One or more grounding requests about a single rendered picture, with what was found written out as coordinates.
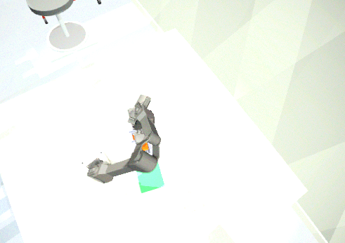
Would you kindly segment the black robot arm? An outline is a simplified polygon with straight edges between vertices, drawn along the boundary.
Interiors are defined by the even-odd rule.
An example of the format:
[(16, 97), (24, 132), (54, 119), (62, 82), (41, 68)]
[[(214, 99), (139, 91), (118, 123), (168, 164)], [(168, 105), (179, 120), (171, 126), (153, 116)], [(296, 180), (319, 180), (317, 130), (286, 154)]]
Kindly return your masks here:
[[(130, 158), (111, 164), (96, 157), (86, 166), (89, 169), (87, 177), (106, 184), (111, 182), (115, 176), (132, 171), (151, 173), (155, 170), (160, 158), (162, 139), (155, 128), (154, 113), (148, 109), (150, 101), (151, 97), (140, 94), (134, 105), (135, 108), (129, 113), (127, 122), (133, 125), (141, 124), (144, 132), (143, 140), (135, 146)], [(147, 142), (152, 145), (152, 155), (141, 149)]]

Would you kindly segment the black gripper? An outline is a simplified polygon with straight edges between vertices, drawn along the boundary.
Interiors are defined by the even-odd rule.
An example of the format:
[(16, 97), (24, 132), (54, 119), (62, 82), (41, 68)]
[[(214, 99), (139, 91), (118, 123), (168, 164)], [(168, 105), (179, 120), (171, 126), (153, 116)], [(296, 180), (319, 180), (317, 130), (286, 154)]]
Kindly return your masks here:
[[(132, 107), (132, 108), (129, 108), (127, 110), (128, 114), (130, 113), (131, 110), (133, 110), (135, 107)], [(133, 125), (131, 124), (131, 127), (132, 127), (132, 130), (135, 130), (135, 132), (133, 132), (134, 134), (134, 140), (135, 140), (135, 143), (136, 145), (138, 143), (140, 143), (143, 138), (144, 138), (144, 132), (143, 132), (143, 129), (142, 129), (142, 126), (141, 124), (138, 124), (138, 125)]]

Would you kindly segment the orange l-shaped part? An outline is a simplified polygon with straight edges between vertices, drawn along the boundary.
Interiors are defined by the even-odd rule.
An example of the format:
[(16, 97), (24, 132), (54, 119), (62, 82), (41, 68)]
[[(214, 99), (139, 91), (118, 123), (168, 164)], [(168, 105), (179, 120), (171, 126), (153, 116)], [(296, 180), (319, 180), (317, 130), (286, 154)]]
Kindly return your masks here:
[(148, 144), (147, 143), (142, 146), (142, 150), (148, 150)]

